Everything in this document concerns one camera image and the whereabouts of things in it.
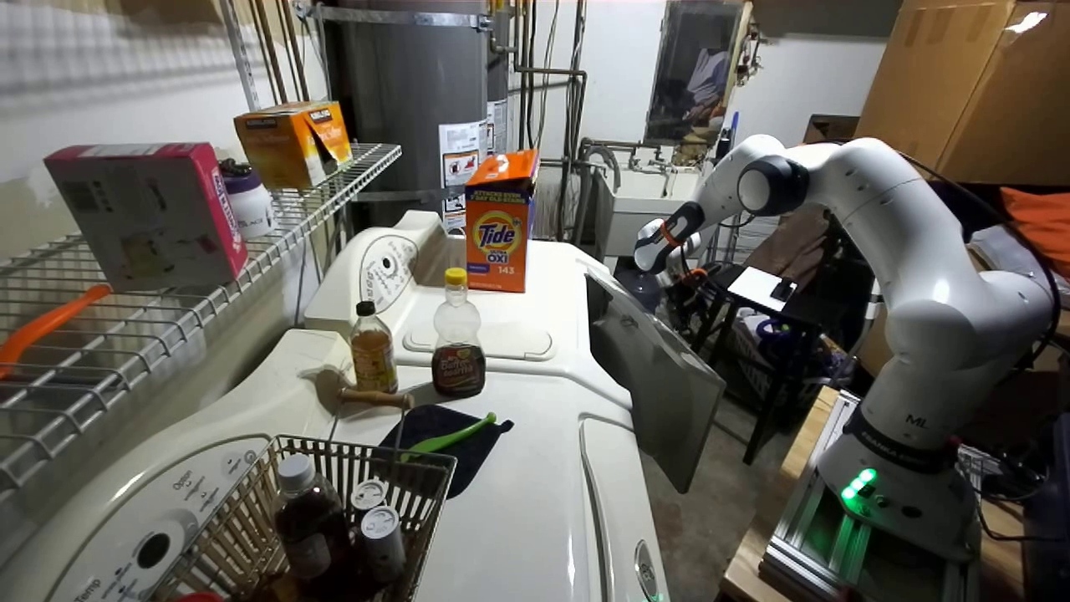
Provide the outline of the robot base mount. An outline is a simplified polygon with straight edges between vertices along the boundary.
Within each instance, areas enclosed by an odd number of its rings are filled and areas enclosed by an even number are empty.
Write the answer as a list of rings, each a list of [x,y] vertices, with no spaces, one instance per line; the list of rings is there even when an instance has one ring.
[[[976,552],[960,470],[910,472],[835,435],[810,455],[762,574],[803,602],[976,602]]]

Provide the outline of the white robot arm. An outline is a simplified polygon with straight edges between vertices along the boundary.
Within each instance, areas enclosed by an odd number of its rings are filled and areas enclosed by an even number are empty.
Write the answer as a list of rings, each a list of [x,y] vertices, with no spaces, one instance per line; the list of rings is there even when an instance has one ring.
[[[979,271],[956,215],[879,139],[785,146],[751,134],[699,181],[691,201],[636,238],[632,262],[665,271],[710,223],[796,208],[822,208],[882,294],[890,362],[853,417],[853,440],[917,472],[946,470],[964,425],[1053,327],[1053,294],[1015,271]]]

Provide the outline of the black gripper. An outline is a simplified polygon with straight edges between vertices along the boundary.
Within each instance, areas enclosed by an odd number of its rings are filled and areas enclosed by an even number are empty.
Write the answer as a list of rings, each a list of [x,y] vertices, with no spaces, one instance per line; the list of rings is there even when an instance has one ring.
[[[632,262],[638,271],[661,271],[667,256],[682,247],[704,222],[704,211],[687,201],[667,218],[655,218],[638,232]]]

